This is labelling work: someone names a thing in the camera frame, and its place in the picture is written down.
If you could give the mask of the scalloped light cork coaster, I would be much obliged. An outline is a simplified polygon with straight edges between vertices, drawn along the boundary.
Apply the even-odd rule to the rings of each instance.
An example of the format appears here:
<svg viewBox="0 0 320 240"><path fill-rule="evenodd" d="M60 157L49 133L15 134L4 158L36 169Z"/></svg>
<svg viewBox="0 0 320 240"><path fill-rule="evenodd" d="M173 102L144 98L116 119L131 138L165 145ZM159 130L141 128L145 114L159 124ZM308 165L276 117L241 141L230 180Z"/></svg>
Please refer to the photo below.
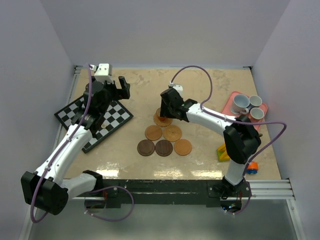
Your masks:
<svg viewBox="0 0 320 240"><path fill-rule="evenodd" d="M153 121L154 121L154 123L155 123L157 126L159 126L159 127L167 127L167 126L171 125L172 122L173 122L173 119L165 117L165 120L164 120L164 121L161 121L161 120L160 120L160 117L161 117L161 116L160 116L160 113L161 113L161 108L159 107L159 108L156 110L156 112L155 112L155 114L154 114L154 116L153 116Z"/></svg>

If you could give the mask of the round light cork coaster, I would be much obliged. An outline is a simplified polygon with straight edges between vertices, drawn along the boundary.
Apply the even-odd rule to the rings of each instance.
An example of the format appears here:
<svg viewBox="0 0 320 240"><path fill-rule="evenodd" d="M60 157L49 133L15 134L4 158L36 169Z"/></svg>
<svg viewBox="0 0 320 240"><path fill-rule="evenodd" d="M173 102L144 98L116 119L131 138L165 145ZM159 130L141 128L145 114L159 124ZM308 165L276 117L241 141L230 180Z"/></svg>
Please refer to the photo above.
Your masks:
<svg viewBox="0 0 320 240"><path fill-rule="evenodd" d="M171 124L163 130L163 137L170 142L176 142L182 137L182 130L177 125Z"/></svg>

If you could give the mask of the light orange wooden coaster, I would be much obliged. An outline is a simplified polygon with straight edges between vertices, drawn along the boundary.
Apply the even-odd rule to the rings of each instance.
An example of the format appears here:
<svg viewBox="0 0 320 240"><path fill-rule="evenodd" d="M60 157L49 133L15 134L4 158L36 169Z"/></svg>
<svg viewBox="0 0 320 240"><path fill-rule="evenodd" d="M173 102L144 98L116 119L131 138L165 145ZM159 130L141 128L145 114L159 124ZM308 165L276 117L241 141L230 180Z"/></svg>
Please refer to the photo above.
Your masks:
<svg viewBox="0 0 320 240"><path fill-rule="evenodd" d="M186 156L192 151L192 144L187 139L179 139L174 143L174 151L180 156Z"/></svg>

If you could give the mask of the dark brown wooden coaster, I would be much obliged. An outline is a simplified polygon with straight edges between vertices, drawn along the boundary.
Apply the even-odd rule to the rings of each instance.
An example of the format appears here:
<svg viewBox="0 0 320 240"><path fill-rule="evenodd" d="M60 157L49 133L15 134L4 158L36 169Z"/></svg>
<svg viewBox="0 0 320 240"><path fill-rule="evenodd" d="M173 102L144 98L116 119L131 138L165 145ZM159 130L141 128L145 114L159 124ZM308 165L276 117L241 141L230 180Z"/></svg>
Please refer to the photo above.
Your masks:
<svg viewBox="0 0 320 240"><path fill-rule="evenodd" d="M154 151L155 151L155 144L149 139L141 140L137 145L137 152L141 156L144 156L144 157L150 156L154 153Z"/></svg>

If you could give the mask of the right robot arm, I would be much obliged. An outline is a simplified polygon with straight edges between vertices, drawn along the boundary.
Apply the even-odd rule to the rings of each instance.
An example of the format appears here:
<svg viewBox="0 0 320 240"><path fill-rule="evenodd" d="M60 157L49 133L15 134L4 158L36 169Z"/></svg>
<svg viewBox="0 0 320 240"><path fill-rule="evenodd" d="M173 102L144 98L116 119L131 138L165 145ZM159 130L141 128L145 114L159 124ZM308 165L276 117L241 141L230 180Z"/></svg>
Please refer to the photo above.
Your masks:
<svg viewBox="0 0 320 240"><path fill-rule="evenodd" d="M169 87L161 94L160 116L198 124L223 136L230 157L227 173L223 177L223 192L230 197L240 190L244 172L258 147L259 133L247 116L234 117L202 107L193 99L183 100L180 93Z"/></svg>

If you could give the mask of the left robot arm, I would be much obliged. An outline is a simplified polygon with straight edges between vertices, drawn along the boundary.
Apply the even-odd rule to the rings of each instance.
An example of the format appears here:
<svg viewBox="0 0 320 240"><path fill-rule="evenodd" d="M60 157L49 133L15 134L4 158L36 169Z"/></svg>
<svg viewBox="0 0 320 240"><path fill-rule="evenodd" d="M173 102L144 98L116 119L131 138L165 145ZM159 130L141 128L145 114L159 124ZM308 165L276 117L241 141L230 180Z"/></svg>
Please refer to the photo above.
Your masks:
<svg viewBox="0 0 320 240"><path fill-rule="evenodd" d="M22 175L24 200L32 211L38 208L46 214L58 215L68 200L87 192L92 196L103 192L103 177L99 173L85 170L68 180L65 175L78 153L96 136L110 104L130 98L130 84L124 76L118 80L120 88L114 81L100 82L92 77L63 140L34 172L26 171Z"/></svg>

